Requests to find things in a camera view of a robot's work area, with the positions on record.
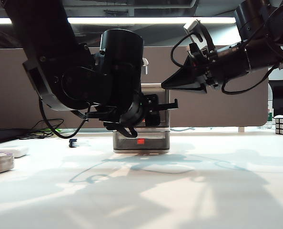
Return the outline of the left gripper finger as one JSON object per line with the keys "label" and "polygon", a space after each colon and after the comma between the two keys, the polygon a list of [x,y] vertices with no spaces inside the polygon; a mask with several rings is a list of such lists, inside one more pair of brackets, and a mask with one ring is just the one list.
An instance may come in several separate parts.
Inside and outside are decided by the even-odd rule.
{"label": "left gripper finger", "polygon": [[161,123],[159,112],[149,112],[145,116],[145,126],[158,126]]}

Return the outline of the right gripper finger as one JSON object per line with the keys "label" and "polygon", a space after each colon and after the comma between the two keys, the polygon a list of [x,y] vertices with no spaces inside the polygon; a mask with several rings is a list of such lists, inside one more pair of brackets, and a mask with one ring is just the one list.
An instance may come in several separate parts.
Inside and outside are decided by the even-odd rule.
{"label": "right gripper finger", "polygon": [[173,86],[170,88],[170,90],[188,91],[188,92],[195,92],[201,94],[207,93],[206,86],[204,84],[199,84],[199,83]]}
{"label": "right gripper finger", "polygon": [[178,69],[173,75],[161,83],[163,89],[170,89],[173,86],[186,85],[199,83],[204,84],[203,80],[198,79],[201,74],[198,70],[195,70],[194,67],[207,63],[206,58],[191,58],[187,56],[184,62],[184,67]]}

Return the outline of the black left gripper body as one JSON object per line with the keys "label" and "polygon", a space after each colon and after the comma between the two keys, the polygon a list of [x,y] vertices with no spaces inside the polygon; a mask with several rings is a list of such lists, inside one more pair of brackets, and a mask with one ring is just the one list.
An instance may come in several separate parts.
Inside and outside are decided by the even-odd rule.
{"label": "black left gripper body", "polygon": [[104,107],[98,111],[86,112],[85,119],[145,119],[152,113],[178,109],[177,99],[173,103],[158,104],[158,96],[156,94],[142,95],[137,98],[139,99],[137,100],[138,103],[132,103],[124,112],[121,112],[119,107]]}

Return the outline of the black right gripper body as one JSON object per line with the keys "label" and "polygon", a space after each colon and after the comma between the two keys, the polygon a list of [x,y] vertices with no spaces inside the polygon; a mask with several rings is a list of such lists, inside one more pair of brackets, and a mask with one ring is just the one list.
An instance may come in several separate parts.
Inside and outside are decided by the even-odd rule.
{"label": "black right gripper body", "polygon": [[240,44],[221,49],[204,48],[197,44],[189,45],[188,86],[189,87],[220,87],[227,80],[242,76],[249,69],[245,51]]}

